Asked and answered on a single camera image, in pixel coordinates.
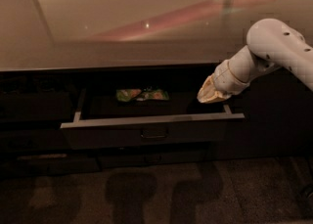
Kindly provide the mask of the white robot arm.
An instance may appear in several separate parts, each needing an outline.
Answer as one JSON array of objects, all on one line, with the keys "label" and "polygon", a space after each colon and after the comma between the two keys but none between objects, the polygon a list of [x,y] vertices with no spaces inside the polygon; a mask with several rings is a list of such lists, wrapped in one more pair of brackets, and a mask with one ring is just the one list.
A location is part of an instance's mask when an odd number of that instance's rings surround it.
[{"label": "white robot arm", "polygon": [[245,47],[216,67],[197,99],[202,104],[226,101],[280,67],[313,90],[313,48],[303,35],[276,19],[258,21],[248,30]]}]

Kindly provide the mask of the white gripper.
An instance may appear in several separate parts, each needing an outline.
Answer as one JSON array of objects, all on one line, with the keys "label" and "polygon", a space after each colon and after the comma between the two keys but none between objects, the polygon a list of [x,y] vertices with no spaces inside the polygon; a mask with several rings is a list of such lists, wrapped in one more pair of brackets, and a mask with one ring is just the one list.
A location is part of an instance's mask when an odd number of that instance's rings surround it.
[{"label": "white gripper", "polygon": [[203,83],[197,99],[202,104],[218,103],[239,95],[249,83],[241,82],[230,70],[229,61],[223,61]]}]

